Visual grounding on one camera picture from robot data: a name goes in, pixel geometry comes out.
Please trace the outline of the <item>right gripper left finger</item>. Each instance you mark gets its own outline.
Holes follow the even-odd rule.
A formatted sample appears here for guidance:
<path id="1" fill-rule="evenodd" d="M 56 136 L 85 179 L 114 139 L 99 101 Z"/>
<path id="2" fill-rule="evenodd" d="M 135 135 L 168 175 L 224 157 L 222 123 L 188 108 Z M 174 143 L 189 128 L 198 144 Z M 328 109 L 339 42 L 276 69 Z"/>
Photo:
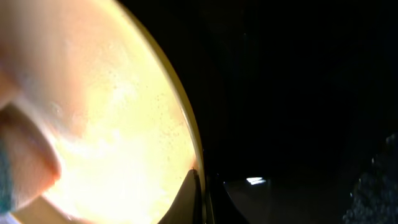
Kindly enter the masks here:
<path id="1" fill-rule="evenodd" d="M 202 224 L 202 205 L 199 175 L 191 169 L 159 224 Z"/>

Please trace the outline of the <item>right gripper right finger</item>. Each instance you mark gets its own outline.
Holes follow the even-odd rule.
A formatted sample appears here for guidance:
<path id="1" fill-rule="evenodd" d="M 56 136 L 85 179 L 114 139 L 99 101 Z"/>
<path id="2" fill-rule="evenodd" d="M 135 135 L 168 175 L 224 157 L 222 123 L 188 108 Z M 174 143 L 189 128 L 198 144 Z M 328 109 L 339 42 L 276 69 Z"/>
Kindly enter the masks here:
<path id="1" fill-rule="evenodd" d="M 215 223 L 340 223 L 340 191 L 331 183 L 295 177 L 207 179 Z"/>

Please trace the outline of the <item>yellow plate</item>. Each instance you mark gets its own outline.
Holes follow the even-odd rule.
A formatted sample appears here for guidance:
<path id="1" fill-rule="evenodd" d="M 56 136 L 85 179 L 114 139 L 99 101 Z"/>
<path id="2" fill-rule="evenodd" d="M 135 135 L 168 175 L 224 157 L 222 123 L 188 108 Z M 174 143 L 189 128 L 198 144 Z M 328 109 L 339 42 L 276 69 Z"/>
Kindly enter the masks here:
<path id="1" fill-rule="evenodd" d="M 174 68 L 119 1 L 1 2 L 1 110 L 44 134 L 60 178 L 31 223 L 159 223 L 203 156 Z"/>

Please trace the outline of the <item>green yellow sponge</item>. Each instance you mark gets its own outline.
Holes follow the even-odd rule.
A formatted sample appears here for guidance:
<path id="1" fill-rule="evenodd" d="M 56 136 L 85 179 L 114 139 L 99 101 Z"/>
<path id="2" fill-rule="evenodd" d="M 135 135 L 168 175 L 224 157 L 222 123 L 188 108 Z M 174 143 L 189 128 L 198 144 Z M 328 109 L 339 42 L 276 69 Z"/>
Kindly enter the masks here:
<path id="1" fill-rule="evenodd" d="M 1 214 L 27 206 L 60 178 L 59 161 L 40 129 L 16 106 L 1 110 Z"/>

